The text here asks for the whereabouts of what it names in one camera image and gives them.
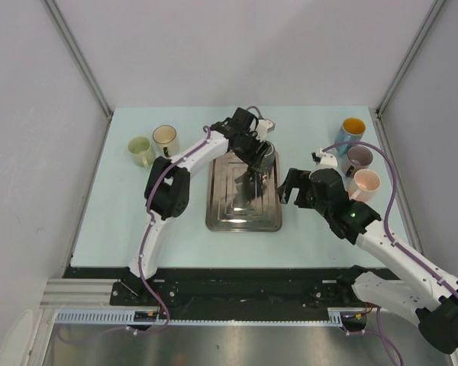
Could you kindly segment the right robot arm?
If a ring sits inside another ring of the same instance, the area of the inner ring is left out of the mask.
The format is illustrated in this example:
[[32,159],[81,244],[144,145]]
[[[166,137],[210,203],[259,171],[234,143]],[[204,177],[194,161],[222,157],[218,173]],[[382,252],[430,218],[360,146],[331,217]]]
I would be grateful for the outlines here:
[[361,300],[384,307],[417,326],[436,350],[448,355],[458,350],[457,277],[393,236],[375,210],[348,194],[335,169],[289,169],[277,190],[283,204],[293,189],[298,191],[297,207],[317,211],[338,238],[368,252],[401,280],[389,283],[353,267],[355,278],[337,286],[342,304],[354,306]]

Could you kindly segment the cream mug black handle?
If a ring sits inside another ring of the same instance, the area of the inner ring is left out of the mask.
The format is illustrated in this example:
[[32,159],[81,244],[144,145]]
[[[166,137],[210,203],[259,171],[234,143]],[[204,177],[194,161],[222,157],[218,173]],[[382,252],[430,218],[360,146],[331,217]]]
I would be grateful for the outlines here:
[[153,132],[155,142],[160,154],[171,158],[179,153],[179,139],[176,129],[170,125],[162,125]]

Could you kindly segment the dark grey mug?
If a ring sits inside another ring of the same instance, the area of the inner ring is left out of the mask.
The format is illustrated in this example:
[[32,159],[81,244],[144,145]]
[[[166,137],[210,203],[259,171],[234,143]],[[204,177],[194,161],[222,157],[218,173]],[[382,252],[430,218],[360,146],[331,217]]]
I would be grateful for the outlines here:
[[264,140],[259,151],[259,163],[256,166],[258,172],[268,172],[272,167],[276,159],[276,151],[274,145]]

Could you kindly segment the green mug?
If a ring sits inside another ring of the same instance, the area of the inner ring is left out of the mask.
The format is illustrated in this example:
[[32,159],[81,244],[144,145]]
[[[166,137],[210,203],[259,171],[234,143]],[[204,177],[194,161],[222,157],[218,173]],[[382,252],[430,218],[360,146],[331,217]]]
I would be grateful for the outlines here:
[[145,136],[133,138],[127,145],[135,165],[148,168],[153,164],[156,154],[150,140]]

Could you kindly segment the pink orange mug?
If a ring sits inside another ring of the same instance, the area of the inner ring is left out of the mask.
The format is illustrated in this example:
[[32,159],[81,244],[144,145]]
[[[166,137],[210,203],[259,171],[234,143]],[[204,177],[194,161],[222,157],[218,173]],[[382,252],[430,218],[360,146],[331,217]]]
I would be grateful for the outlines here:
[[369,202],[379,190],[381,183],[381,178],[376,172],[370,169],[361,169],[348,185],[349,199]]

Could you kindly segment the blue butterfly mug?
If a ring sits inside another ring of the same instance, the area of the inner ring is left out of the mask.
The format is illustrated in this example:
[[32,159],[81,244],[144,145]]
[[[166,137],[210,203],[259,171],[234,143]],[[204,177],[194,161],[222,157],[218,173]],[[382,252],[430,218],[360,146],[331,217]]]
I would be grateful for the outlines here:
[[361,140],[366,132],[365,123],[355,117],[349,117],[343,121],[335,139],[335,143],[343,143]]

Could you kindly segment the purple mug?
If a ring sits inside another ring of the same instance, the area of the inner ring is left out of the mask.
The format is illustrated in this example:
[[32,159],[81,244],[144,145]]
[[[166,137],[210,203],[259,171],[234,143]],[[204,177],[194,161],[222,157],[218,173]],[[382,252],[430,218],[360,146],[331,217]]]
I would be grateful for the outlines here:
[[347,150],[341,163],[342,173],[346,178],[353,178],[362,169],[367,169],[373,162],[373,153],[365,146],[352,146]]

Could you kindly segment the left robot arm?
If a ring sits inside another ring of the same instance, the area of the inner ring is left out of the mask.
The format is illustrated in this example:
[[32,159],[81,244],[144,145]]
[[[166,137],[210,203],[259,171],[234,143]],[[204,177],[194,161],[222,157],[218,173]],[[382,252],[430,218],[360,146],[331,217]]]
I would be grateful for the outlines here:
[[127,296],[136,304],[148,303],[153,285],[147,280],[156,274],[157,258],[163,238],[175,218],[189,205],[191,179],[205,165],[234,153],[258,173],[268,172],[276,151],[266,138],[275,124],[265,119],[255,106],[237,108],[234,114],[211,126],[204,126],[204,136],[195,145],[174,157],[156,158],[144,191],[147,221],[139,249],[121,278]]

